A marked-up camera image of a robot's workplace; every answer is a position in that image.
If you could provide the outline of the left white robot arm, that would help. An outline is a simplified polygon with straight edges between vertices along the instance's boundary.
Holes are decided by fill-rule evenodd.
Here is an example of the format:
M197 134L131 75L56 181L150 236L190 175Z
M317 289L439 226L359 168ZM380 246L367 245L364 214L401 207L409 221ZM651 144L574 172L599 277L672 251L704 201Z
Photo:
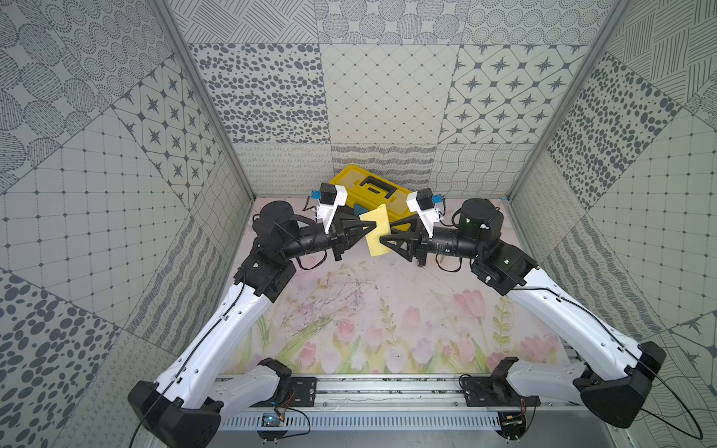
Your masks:
M338 205L319 205L314 220L296 214L286 201L265 205L252 223L252 249L217 311L156 381L140 381L130 391L128 401L140 427L168 447L205 447L223 420L256 404L288 404L292 371L274 358L222 386L215 381L289 285L298 259L319 252L339 259L376 227L342 213Z

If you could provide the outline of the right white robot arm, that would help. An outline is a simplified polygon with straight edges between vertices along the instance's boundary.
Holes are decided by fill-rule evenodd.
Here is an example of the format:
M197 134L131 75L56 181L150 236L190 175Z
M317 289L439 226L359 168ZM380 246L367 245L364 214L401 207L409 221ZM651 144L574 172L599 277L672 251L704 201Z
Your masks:
M484 285L528 309L581 361L569 366L505 357L490 375L502 397L545 397L582 404L603 422L627 429L642 411L666 359L655 343L614 329L563 290L534 259L502 241L502 212L487 199L463 203L457 223L439 226L434 197L409 198L412 216L391 224L383 246L407 261L429 254L468 261Z

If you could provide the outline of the yellow square paper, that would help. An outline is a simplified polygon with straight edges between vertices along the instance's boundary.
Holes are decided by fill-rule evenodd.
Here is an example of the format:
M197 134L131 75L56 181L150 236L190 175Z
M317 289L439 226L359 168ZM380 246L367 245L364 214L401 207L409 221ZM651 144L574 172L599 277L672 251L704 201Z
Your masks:
M380 241L381 237L388 236L391 233L386 205L379 205L376 209L361 214L360 219L362 221L371 221L375 224L375 228L366 235L370 255L372 257L387 255L390 249Z

